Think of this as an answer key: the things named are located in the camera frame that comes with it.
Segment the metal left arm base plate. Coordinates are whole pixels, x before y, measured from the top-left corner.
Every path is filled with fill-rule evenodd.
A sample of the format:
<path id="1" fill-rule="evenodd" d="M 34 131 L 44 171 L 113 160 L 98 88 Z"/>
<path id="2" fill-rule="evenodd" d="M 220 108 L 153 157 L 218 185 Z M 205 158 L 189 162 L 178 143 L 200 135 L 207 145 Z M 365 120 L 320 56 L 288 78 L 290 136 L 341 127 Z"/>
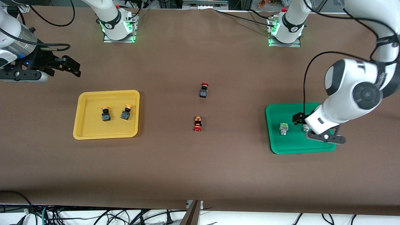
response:
<path id="1" fill-rule="evenodd" d="M 278 21 L 278 17 L 268 17 L 266 19 L 268 25 L 272 25 L 272 27 L 268 27 L 268 44 L 270 47 L 292 47 L 292 48 L 300 48 L 301 47 L 301 41 L 300 41 L 300 36 L 301 32 L 298 34 L 296 40 L 292 43 L 283 43 L 280 40 L 277 39 L 275 36 L 276 33 L 278 32 L 280 26 L 280 23 Z"/>

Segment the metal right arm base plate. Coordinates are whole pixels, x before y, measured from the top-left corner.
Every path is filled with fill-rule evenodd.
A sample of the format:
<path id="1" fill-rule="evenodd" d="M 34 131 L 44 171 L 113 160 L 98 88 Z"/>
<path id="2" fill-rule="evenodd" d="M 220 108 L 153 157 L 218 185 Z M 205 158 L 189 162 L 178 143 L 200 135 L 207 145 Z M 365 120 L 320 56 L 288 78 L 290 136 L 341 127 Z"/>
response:
<path id="1" fill-rule="evenodd" d="M 128 17 L 129 20 L 125 21 L 123 24 L 124 30 L 123 33 L 126 33 L 126 36 L 119 40 L 113 40 L 109 36 L 106 35 L 104 29 L 102 30 L 104 33 L 104 40 L 105 43 L 135 43 L 136 42 L 136 34 L 138 29 L 138 21 L 139 15 L 134 15 Z"/>

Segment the brown table cover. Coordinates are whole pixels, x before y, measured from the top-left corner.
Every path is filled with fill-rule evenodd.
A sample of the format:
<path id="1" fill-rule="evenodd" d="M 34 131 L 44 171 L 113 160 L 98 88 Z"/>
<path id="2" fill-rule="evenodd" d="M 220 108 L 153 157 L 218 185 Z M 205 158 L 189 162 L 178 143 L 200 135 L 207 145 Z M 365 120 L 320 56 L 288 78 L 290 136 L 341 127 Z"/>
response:
<path id="1" fill-rule="evenodd" d="M 333 152 L 276 155 L 265 108 L 302 102 L 318 53 L 368 58 L 374 35 L 310 15 L 301 47 L 269 47 L 266 29 L 207 10 L 141 11 L 135 43 L 104 43 L 92 9 L 54 27 L 26 14 L 46 43 L 69 43 L 81 77 L 0 82 L 0 190 L 33 204 L 400 215 L 400 91 L 342 124 Z M 208 83 L 206 98 L 199 97 Z M 132 138 L 76 140 L 78 97 L 137 90 Z M 202 117 L 202 131 L 194 118 Z"/>

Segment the yellow plastic tray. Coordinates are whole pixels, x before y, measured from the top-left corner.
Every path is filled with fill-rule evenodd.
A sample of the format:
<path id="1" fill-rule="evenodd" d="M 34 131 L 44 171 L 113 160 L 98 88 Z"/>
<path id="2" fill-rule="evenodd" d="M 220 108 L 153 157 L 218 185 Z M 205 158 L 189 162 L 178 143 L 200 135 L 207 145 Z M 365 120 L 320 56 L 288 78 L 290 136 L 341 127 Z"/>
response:
<path id="1" fill-rule="evenodd" d="M 120 118 L 126 104 L 133 106 L 128 121 Z M 109 107 L 110 121 L 102 121 L 102 107 Z M 139 107 L 136 90 L 84 92 L 78 98 L 73 136 L 77 140 L 134 137 Z"/>

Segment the green plastic tray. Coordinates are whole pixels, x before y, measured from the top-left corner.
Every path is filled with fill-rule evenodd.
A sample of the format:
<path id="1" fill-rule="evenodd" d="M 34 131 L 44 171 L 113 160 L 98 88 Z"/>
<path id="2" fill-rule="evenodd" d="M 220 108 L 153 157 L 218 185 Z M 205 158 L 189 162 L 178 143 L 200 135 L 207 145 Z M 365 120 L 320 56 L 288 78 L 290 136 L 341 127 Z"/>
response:
<path id="1" fill-rule="evenodd" d="M 302 132 L 302 127 L 294 125 L 293 115 L 302 111 L 302 103 L 270 104 L 266 107 L 266 124 L 271 150 L 279 155 L 334 151 L 335 144 L 309 140 Z M 285 136 L 280 135 L 280 123 L 289 125 Z"/>

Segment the aluminium frame profile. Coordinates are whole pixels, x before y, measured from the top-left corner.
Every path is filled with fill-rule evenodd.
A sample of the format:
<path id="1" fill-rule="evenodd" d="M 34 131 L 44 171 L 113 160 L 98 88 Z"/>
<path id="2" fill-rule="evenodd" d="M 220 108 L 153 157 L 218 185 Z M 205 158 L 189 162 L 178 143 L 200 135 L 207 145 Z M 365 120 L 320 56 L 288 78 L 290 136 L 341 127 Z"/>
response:
<path id="1" fill-rule="evenodd" d="M 182 0 L 182 9 L 229 10 L 228 0 Z"/>

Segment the wooden post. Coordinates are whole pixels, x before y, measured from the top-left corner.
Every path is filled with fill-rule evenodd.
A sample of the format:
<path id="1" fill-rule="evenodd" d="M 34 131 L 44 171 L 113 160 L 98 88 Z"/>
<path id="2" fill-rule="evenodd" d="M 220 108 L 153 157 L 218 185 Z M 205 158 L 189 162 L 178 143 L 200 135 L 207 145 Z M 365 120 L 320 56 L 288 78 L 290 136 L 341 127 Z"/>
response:
<path id="1" fill-rule="evenodd" d="M 198 225 L 200 212 L 199 200 L 195 200 L 193 204 L 191 204 L 190 208 L 186 211 L 179 225 Z"/>

